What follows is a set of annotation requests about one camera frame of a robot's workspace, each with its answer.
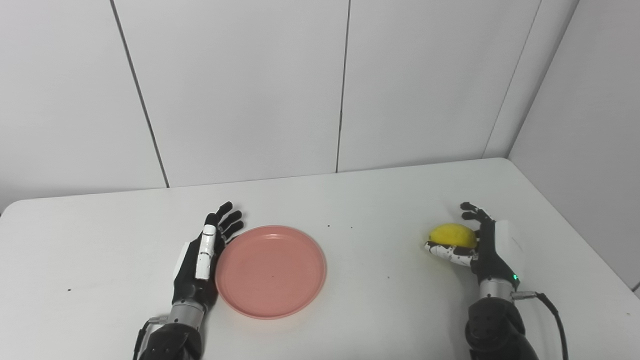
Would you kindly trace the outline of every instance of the yellow fruit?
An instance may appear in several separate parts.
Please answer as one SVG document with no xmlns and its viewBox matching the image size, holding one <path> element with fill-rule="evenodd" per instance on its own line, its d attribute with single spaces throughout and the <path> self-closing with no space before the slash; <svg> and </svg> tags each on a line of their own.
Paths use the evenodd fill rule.
<svg viewBox="0 0 640 360">
<path fill-rule="evenodd" d="M 429 233 L 429 240 L 442 245 L 455 245 L 475 248 L 476 234 L 460 224 L 442 224 Z"/>
</svg>

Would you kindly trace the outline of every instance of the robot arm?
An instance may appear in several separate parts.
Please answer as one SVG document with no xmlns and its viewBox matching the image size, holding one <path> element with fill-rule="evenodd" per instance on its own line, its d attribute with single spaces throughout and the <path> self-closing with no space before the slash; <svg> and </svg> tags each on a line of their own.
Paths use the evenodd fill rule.
<svg viewBox="0 0 640 360">
<path fill-rule="evenodd" d="M 477 220 L 480 229 L 474 248 L 428 241 L 425 248 L 449 261 L 469 266 L 480 285 L 479 300 L 468 309 L 465 337 L 472 360 L 538 360 L 525 337 L 525 327 L 514 300 L 539 298 L 554 314 L 567 359 L 566 339 L 557 309 L 543 293 L 517 292 L 524 270 L 524 254 L 515 230 L 505 220 L 494 221 L 483 209 L 460 205 L 464 220 Z"/>
<path fill-rule="evenodd" d="M 235 211 L 231 202 L 220 206 L 216 213 L 207 216 L 200 236 L 188 244 L 180 268 L 173 281 L 172 308 L 165 318 L 152 318 L 141 329 L 134 349 L 134 360 L 138 360 L 138 349 L 149 323 L 163 323 L 148 339 L 140 360 L 199 360 L 203 346 L 200 326 L 208 310 L 218 298 L 213 283 L 218 257 L 232 236 L 243 228 L 242 213 Z M 222 222 L 219 219 L 228 216 Z"/>
</svg>

